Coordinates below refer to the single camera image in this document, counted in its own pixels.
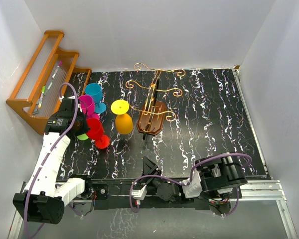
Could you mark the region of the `yellow orange wine glass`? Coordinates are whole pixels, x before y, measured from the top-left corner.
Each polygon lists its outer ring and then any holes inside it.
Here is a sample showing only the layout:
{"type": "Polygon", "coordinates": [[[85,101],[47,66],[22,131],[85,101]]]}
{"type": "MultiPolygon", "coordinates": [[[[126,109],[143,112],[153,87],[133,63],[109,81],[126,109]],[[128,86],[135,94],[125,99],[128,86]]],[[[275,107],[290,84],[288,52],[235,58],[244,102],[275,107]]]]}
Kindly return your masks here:
{"type": "Polygon", "coordinates": [[[130,105],[125,100],[116,100],[111,104],[111,111],[116,115],[115,126],[120,134],[129,134],[133,131],[134,125],[128,114],[129,108],[130,105]]]}

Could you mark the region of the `red wine glass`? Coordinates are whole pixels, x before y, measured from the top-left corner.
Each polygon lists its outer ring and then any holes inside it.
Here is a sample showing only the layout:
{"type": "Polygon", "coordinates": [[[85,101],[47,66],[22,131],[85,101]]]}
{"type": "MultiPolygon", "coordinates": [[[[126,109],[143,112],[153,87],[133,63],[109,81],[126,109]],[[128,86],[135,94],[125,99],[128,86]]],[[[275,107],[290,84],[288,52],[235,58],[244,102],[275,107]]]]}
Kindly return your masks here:
{"type": "Polygon", "coordinates": [[[110,139],[104,133],[104,128],[99,119],[90,118],[87,119],[87,125],[90,130],[86,133],[86,135],[94,140],[94,144],[98,149],[105,149],[110,144],[110,139]]]}

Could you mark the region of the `green wine glass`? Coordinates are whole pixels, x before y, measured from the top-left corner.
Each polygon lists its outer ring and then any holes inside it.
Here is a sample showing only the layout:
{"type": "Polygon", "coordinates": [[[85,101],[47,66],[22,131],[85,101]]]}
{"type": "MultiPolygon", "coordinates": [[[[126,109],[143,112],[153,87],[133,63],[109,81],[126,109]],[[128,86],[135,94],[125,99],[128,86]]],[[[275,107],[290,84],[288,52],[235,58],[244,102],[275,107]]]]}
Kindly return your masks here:
{"type": "Polygon", "coordinates": [[[89,137],[87,136],[87,134],[81,134],[81,135],[78,135],[77,138],[81,141],[85,141],[87,140],[89,137]]]}

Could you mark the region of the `magenta wine glass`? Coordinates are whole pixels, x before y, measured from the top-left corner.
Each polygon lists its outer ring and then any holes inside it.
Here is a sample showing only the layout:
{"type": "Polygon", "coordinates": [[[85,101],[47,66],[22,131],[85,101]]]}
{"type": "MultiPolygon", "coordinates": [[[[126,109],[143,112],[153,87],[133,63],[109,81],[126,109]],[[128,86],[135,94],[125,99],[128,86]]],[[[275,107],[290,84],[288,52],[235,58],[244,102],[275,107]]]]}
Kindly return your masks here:
{"type": "Polygon", "coordinates": [[[95,113],[94,100],[90,95],[82,95],[78,99],[82,112],[87,116],[87,119],[100,119],[100,116],[95,113]]]}

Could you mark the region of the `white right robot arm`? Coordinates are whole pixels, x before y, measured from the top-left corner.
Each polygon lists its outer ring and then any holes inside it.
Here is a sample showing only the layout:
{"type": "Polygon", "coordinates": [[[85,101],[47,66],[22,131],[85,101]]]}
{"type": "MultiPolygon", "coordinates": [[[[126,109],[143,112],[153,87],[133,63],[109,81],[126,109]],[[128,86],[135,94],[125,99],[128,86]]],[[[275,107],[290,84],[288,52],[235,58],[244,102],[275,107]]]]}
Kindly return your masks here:
{"type": "Polygon", "coordinates": [[[190,171],[190,176],[182,181],[154,174],[143,172],[138,179],[147,179],[149,185],[153,178],[162,182],[169,182],[182,189],[185,198],[197,198],[202,192],[213,192],[219,198],[225,197],[233,188],[239,188],[247,183],[243,169],[252,163],[251,156],[242,153],[224,153],[216,156],[199,159],[190,171]]]}

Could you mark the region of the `blue wine glass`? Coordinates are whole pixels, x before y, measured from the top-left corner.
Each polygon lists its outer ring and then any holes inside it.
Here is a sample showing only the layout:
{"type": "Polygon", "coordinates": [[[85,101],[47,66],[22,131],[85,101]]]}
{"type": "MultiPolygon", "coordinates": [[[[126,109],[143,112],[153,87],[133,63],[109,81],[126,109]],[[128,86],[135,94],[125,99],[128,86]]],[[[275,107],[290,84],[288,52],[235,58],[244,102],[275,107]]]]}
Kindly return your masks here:
{"type": "Polygon", "coordinates": [[[85,94],[92,97],[95,105],[95,113],[101,114],[106,110],[106,105],[102,102],[102,87],[97,83],[90,83],[85,87],[85,94]]]}

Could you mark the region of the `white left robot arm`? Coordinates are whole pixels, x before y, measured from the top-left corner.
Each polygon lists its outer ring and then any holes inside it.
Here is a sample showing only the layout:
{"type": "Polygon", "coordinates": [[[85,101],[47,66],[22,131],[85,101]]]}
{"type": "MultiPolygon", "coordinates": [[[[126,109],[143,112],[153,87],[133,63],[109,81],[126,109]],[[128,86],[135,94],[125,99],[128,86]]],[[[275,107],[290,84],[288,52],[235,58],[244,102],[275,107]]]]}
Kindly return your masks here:
{"type": "Polygon", "coordinates": [[[87,199],[92,195],[91,178],[84,174],[74,174],[56,187],[61,161],[71,138],[88,130],[87,114],[80,109],[79,99],[63,99],[59,110],[47,121],[43,145],[31,179],[12,200],[25,221],[58,224],[65,207],[73,199],[78,196],[87,199]]]}

